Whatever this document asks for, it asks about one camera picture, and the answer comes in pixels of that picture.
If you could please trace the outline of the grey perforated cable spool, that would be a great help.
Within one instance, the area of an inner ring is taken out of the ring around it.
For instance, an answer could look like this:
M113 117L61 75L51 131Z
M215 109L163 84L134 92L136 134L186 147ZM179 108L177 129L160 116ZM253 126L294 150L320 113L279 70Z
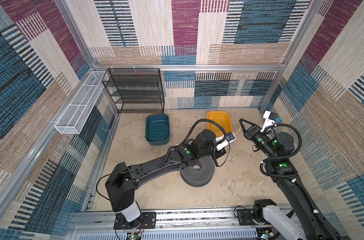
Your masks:
M215 168L212 157L202 157L194 166L180 170L180 174L187 185L200 188L212 180Z

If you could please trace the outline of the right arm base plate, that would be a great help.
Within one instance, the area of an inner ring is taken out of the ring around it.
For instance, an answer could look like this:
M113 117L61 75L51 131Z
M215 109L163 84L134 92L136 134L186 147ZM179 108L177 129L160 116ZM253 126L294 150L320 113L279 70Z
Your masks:
M263 218L262 212L259 210L254 212L253 209L236 208L234 214L238 218L240 226L271 225Z

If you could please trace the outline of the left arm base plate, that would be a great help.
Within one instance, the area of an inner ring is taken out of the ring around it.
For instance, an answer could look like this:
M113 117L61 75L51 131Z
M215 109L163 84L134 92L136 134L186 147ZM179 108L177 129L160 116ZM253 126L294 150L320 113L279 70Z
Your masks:
M142 212L140 217L129 223L123 214L116 213L114 222L114 230L129 230L129 229L154 229L157 220L156 212Z

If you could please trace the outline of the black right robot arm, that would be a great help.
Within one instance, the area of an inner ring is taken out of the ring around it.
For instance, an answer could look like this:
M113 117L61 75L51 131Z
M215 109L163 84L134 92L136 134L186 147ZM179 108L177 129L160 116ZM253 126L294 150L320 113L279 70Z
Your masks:
M254 220L269 222L287 240L340 240L341 235L316 205L290 161L301 150L300 132L282 122L274 122L264 129L245 119L239 122L244 137L267 156L260 163L261 173L270 177L284 193L300 224L280 214L276 204L268 199L255 201Z

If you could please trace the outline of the yellow plastic bin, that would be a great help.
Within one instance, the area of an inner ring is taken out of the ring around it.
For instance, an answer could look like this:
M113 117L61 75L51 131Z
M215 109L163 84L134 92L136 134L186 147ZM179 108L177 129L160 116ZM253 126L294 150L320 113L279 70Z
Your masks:
M219 124L226 133L233 132L230 116L224 111L210 111L207 113L207 119ZM215 125L208 123L208 129L216 134L216 137L221 137L223 132Z

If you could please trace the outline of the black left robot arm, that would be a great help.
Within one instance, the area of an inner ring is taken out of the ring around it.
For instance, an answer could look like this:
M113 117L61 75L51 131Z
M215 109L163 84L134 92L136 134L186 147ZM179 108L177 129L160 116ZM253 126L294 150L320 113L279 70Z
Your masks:
M202 122L216 126L222 136L217 137L213 131L204 129L192 139L190 136L193 130ZM226 132L220 124L200 119L193 124L182 142L169 147L164 156L138 165L127 166L124 162L117 164L110 174L105 175L106 199L109 200L112 211L122 214L130 224L140 221L142 213L135 201L137 189L162 175L192 167L203 157L210 157L218 167L217 159L226 154L225 147L235 139L235 134Z

